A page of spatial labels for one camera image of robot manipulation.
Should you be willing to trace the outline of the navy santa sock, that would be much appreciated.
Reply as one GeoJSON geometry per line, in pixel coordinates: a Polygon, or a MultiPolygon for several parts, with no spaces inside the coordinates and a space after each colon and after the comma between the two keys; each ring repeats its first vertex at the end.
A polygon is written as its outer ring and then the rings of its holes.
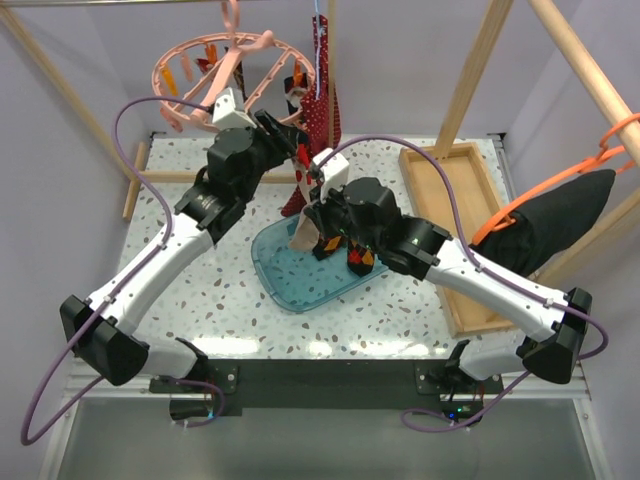
{"type": "Polygon", "coordinates": [[[301,100],[309,91],[306,73],[294,74],[284,79],[284,93],[288,113],[295,114],[301,106],[301,100]]]}

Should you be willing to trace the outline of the red black argyle sock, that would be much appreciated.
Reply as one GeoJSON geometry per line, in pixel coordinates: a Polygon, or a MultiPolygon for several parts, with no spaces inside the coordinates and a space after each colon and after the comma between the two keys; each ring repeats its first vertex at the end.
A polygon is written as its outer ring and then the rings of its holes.
{"type": "Polygon", "coordinates": [[[373,251],[343,236],[320,238],[312,249],[312,254],[318,261],[321,261],[329,258],[341,248],[347,250],[346,264],[352,273],[364,277],[373,271],[375,265],[373,251]]]}

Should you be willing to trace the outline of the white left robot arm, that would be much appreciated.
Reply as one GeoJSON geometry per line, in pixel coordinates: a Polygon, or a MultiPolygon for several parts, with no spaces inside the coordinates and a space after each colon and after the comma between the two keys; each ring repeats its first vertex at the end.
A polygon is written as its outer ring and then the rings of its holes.
{"type": "Polygon", "coordinates": [[[72,352],[114,386],[138,375],[168,376],[185,392],[207,380],[206,356],[183,339],[151,340],[138,331],[147,311],[193,261],[244,216],[269,170],[297,156],[302,132],[264,110],[256,125],[219,132],[207,163],[156,237],[110,282],[60,307],[72,352]]]}

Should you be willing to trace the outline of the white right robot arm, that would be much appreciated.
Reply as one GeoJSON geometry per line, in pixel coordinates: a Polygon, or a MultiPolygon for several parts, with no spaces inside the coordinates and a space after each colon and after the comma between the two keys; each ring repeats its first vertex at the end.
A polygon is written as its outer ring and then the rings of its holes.
{"type": "Polygon", "coordinates": [[[519,371],[554,384],[570,381],[586,335],[589,294],[544,287],[473,256],[447,230],[403,214],[375,178],[339,189],[317,186],[310,199],[304,213],[323,236],[353,240],[390,270],[459,292],[519,328],[513,337],[460,342],[445,369],[452,390],[466,393],[494,375],[519,371]]]}

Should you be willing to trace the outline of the brown yellow argyle sock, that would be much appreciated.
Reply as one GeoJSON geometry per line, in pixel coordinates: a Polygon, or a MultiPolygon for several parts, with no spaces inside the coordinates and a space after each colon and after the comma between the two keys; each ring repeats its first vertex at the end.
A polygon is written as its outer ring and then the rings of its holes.
{"type": "Polygon", "coordinates": [[[244,101],[247,100],[248,96],[246,94],[245,88],[245,78],[244,78],[244,69],[243,63],[239,62],[233,71],[233,78],[236,83],[238,90],[240,91],[242,98],[244,101]]]}

